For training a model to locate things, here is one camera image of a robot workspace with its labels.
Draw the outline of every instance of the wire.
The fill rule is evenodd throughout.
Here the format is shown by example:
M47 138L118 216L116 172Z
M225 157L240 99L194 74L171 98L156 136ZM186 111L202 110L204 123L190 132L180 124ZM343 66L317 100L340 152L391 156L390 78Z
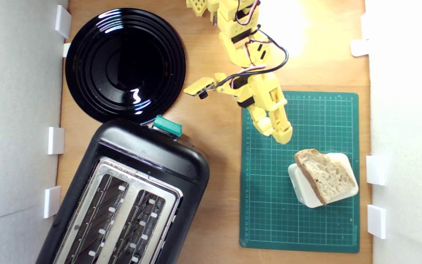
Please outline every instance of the wire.
M240 1L241 1L241 0L238 0L238 1L239 1L239 3L238 3L238 5L237 5L237 11L236 11L236 18L235 18L235 20L236 20L236 22L237 22L237 23L239 23L240 25L243 25L243 26L248 25L248 23L250 23L250 20L252 19L253 12L255 12L255 9L256 9L256 6L258 5L259 0L255 0L255 2L253 2L253 5L252 5L252 7L250 8L250 11L248 12L248 15L247 15L247 21L245 21L244 23L240 22L240 20L237 18L237 13L239 12L239 8L240 8Z
M238 73L248 72L248 71L250 71L250 70L259 70L259 69L264 69L265 67L266 67L266 65L257 65L257 66L253 66L253 67L248 67L248 68L245 68L245 69L241 70L241 71L240 71L240 72L238 72ZM232 89L234 88L234 79L232 79L232 80L231 80L231 88L232 88Z
M246 71L246 72L236 73L236 74L233 74L233 75L229 75L224 80L222 80L221 82L219 82L218 84L216 84L216 87L215 88L224 85L226 82L228 82L229 80L233 80L236 77L251 76L251 75L265 74L265 73L274 72L276 70L281 69L288 62L288 59L289 59L289 53L288 53L288 51L285 50L283 47L281 47L276 41L274 41L265 32L261 31L260 30L260 25L258 25L257 27L258 27L257 30L259 32L261 32L263 35L265 35L268 38L268 40L270 40L270 42L272 42L276 47L278 47L280 50L282 50L285 53L286 56L285 56L283 62L280 65L276 66L276 67L272 67L272 68L266 69L266 70L259 70L259 71L249 70L249 71Z
M250 52L248 51L248 47L247 44L249 44L250 42L245 42L243 48L245 50L245 53L247 54L248 60L250 60L250 65L251 66L255 66L255 64L253 64L252 58L250 57Z

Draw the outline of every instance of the white bracket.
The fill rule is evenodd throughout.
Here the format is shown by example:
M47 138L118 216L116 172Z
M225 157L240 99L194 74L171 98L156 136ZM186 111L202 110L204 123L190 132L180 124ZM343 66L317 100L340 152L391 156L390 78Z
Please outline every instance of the white bracket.
M71 14L62 5L58 5L56 9L55 30L65 39L69 38L71 32Z
M386 233L386 211L369 204L367 206L367 232L377 236L380 239L385 239Z
M352 40L349 44L351 48L351 54L354 57L368 55L370 52L370 35L371 35L371 23L368 13L363 13L360 17L360 28L362 34L362 40Z
M67 57L67 51L69 50L69 47L71 46L71 43L65 43L63 46L63 58Z
M366 156L366 178L370 184L385 186L389 158L385 156Z
M64 128L48 128L48 154L64 153Z
M60 186L55 186L45 190L45 203L43 209L43 218L46 219L55 215L60 209L61 191Z

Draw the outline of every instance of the wooden table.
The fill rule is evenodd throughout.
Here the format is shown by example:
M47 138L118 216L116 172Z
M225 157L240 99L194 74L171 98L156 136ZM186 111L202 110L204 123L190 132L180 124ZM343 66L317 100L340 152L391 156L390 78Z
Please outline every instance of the wooden table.
M262 12L267 1L262 1ZM284 2L287 2L284 5L288 8L288 16L281 17L281 32L301 45L295 47L298 50L288 48L291 53L289 62L277 72L283 89L359 94L360 252L340 254L241 248L238 243L241 109L226 95L211 93L207 99L199 100L182 94L164 117L182 124L184 134L206 152L211 176L178 263L372 263L372 237L367 233L366 220L366 204L371 202L371 191L365 180L363 158L370 152L369 66L367 58L353 58L349 51L349 42L360 38L364 2ZM215 72L232 74L238 70L228 61L218 40L218 29L210 25L208 13L204 17L195 17L192 10L186 8L184 0L70 0L71 37L90 18L119 7L149 10L173 25L186 49L185 85L200 77L212 77ZM298 21L291 22L291 17L298 17ZM59 160L58 184L64 196L89 140L100 124L75 104L65 80L62 96L61 127L66 129L66 148Z

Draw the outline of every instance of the green cutting mat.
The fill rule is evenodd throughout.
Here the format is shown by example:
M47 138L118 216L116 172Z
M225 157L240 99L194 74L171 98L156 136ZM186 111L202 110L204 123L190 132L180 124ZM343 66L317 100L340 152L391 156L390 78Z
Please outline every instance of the green cutting mat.
M295 195L288 166L301 149L348 156L359 184L358 96L290 92L293 137L281 145L242 115L240 244L245 248L359 252L359 194L310 209Z

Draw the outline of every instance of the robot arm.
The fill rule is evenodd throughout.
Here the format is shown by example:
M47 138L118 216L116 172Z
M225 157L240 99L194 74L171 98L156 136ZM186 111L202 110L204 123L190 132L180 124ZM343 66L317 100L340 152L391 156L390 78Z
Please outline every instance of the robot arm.
M187 0L187 5L200 1L204 0ZM215 10L211 11L211 20L217 20L221 31L219 40L229 60L244 69L229 77L224 73L216 73L214 78L203 77L184 92L201 99L206 98L209 91L231 95L240 107L250 112L253 125L261 134L272 135L277 142L286 144L291 140L293 129L284 109L288 102L273 71L286 63L288 54L285 51L286 58L281 65L263 70L271 59L270 45L281 47L260 30L260 1L219 0L218 5L216 2L207 0L204 3L210 11Z

